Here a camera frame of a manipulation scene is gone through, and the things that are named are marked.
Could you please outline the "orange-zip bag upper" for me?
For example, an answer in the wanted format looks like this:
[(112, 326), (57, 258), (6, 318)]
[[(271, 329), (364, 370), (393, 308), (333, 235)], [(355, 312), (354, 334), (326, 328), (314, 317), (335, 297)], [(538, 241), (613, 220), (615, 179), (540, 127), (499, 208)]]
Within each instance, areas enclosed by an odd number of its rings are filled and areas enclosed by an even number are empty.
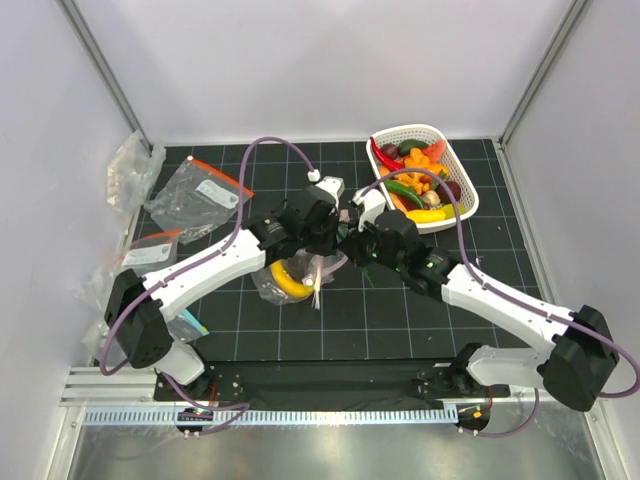
[(224, 225), (254, 196), (246, 187), (242, 197), (239, 192), (237, 180), (189, 156), (144, 208), (163, 231), (178, 232), (178, 242), (187, 245)]

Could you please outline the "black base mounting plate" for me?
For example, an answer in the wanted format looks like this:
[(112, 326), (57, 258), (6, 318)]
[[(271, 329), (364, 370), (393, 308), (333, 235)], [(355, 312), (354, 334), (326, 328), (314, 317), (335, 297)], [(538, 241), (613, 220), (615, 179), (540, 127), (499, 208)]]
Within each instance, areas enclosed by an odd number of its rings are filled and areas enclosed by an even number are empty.
[(459, 386), (448, 359), (217, 361), (185, 388), (203, 403), (253, 411), (407, 411), (507, 398), (506, 385)]

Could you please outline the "green toy scallion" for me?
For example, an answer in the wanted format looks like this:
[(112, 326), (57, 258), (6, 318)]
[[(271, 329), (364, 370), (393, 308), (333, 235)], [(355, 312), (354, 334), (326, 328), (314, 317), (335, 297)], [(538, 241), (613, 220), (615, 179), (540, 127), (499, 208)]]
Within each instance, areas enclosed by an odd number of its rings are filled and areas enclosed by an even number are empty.
[(309, 255), (310, 260), (307, 274), (303, 278), (303, 285), (312, 289), (312, 307), (319, 311), (322, 287), (330, 283), (334, 275), (347, 264), (355, 265), (355, 261), (339, 249), (334, 253), (321, 255), (319, 248), (309, 247), (305, 253)]

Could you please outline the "crumpled clear bag at wall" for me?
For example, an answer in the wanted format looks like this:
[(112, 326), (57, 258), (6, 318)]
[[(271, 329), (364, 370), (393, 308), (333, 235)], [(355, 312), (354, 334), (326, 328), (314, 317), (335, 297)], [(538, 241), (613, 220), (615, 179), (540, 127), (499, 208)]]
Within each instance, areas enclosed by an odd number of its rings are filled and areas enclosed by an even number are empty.
[(162, 144), (148, 151), (140, 130), (132, 133), (107, 167), (106, 202), (119, 214), (133, 214), (149, 197), (164, 161)]

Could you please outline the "orange-zip bag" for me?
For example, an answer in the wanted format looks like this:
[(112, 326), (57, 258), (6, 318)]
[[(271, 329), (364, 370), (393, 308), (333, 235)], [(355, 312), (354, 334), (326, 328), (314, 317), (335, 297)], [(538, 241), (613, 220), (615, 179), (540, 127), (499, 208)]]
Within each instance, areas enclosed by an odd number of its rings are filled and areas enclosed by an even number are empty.
[(242, 197), (239, 192), (237, 180), (189, 156), (144, 208), (163, 231), (178, 232), (178, 242), (187, 245), (224, 225), (254, 196), (246, 187)]
[(149, 272), (172, 266), (177, 259), (180, 230), (154, 233), (133, 241), (115, 256), (104, 261), (75, 292), (79, 299), (103, 311), (118, 274), (127, 269), (142, 277)]

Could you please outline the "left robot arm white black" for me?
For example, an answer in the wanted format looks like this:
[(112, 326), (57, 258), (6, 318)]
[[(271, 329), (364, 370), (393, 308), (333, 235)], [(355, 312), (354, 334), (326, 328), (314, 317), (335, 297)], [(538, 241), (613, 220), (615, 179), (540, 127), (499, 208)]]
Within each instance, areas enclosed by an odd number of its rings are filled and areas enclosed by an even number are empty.
[(326, 177), (173, 266), (142, 276), (133, 269), (122, 271), (104, 315), (108, 343), (120, 346), (131, 367), (161, 370), (188, 399), (204, 398), (212, 377), (193, 347), (173, 339), (168, 322), (219, 287), (301, 250), (332, 254), (343, 191), (341, 179)]

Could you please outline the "perforated aluminium rail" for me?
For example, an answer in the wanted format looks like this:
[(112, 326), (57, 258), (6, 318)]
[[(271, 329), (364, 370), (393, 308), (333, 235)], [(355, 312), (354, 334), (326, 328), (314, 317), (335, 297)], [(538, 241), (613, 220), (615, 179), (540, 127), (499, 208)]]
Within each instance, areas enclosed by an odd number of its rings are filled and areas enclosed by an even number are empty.
[(205, 413), (185, 406), (88, 407), (85, 426), (208, 427), (230, 422), (233, 426), (342, 426), (396, 424), (455, 424), (458, 411), (452, 404), (441, 409), (406, 411), (261, 411), (249, 410), (239, 418), (234, 411)]

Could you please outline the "blue-zip clear bag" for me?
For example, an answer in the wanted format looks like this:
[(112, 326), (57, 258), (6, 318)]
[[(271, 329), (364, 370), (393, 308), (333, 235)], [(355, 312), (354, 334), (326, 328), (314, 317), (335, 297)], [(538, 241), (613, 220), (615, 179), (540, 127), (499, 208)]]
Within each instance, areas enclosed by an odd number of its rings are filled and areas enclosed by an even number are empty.
[(209, 330), (187, 309), (168, 322), (167, 328), (175, 340), (184, 343), (193, 342), (209, 334)]

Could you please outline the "clear pink-dotted zip bag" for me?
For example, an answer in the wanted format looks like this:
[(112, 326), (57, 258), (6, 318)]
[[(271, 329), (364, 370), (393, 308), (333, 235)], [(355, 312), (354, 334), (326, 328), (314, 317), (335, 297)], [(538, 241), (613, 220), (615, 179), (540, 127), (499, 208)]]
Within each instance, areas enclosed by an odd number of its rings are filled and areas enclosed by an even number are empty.
[[(293, 279), (303, 283), (303, 278), (308, 271), (309, 260), (310, 257), (305, 253), (305, 250), (299, 250), (293, 257), (278, 261), (284, 264), (285, 269)], [(306, 298), (293, 298), (286, 295), (275, 283), (271, 275), (270, 266), (251, 274), (251, 279), (262, 300), (276, 306), (297, 304), (310, 300), (312, 307), (312, 293)]]

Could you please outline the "dark red toy plum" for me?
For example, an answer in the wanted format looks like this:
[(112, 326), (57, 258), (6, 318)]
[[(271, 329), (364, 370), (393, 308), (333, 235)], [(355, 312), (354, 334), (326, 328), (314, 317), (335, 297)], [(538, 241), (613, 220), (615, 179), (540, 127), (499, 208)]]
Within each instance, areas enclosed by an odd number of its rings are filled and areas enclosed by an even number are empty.
[(451, 199), (454, 199), (456, 202), (461, 200), (461, 187), (456, 181), (446, 181), (445, 182), (447, 188), (450, 190), (452, 196), (449, 196), (443, 186), (439, 186), (436, 189), (436, 193), (438, 194), (441, 202), (443, 204), (451, 204)]

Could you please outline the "orange-zip bag lower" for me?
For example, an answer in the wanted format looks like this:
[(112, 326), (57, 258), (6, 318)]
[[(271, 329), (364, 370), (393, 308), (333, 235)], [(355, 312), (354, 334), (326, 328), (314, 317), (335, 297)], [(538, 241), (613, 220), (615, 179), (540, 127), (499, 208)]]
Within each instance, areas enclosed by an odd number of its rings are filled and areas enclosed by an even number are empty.
[(180, 230), (154, 233), (133, 241), (115, 256), (104, 261), (75, 292), (79, 299), (103, 311), (118, 274), (127, 269), (142, 277), (149, 272), (172, 266), (177, 259)]

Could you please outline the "red toy chili pepper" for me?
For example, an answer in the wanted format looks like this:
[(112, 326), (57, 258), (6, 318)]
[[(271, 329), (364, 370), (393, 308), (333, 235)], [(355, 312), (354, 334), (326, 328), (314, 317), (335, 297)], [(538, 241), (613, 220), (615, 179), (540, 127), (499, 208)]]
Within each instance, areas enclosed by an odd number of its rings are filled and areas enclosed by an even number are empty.
[(394, 143), (380, 145), (374, 137), (369, 138), (374, 159), (389, 171), (397, 171), (404, 167), (400, 159), (399, 147)]

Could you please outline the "yellow toy banana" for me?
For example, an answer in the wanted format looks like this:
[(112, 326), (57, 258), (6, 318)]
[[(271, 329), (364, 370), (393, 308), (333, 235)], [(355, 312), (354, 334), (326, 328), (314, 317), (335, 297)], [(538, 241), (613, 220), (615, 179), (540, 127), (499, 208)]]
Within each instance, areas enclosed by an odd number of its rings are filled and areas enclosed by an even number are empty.
[(277, 286), (290, 297), (306, 298), (313, 292), (312, 286), (293, 279), (281, 261), (274, 262), (270, 266), (270, 271)]

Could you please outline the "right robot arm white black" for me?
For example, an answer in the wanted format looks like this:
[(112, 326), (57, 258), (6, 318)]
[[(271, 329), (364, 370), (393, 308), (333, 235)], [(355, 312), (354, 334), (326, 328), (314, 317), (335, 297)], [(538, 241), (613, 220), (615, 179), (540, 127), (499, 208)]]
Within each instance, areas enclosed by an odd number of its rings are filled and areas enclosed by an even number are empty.
[(380, 264), (413, 292), (469, 311), (525, 342), (523, 348), (471, 343), (462, 349), (450, 372), (460, 395), (495, 384), (538, 388), (581, 412), (604, 397), (620, 352), (600, 311), (587, 305), (572, 311), (511, 288), (431, 245), (396, 211), (349, 229), (339, 247), (356, 265)]

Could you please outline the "orange toy bell pepper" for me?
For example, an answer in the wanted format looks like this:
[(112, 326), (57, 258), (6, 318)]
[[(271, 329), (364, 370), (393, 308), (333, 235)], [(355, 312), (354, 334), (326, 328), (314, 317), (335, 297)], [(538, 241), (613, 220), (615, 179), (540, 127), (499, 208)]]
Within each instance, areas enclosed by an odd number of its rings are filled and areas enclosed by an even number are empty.
[[(405, 156), (401, 165), (405, 168), (420, 168), (428, 170), (443, 180), (449, 179), (449, 170), (440, 163), (440, 158), (444, 153), (445, 145), (442, 142), (433, 144), (422, 149), (412, 148)], [(394, 176), (394, 180), (411, 189), (414, 193), (421, 195), (426, 193), (436, 185), (436, 181), (429, 175), (419, 173), (401, 173)]]

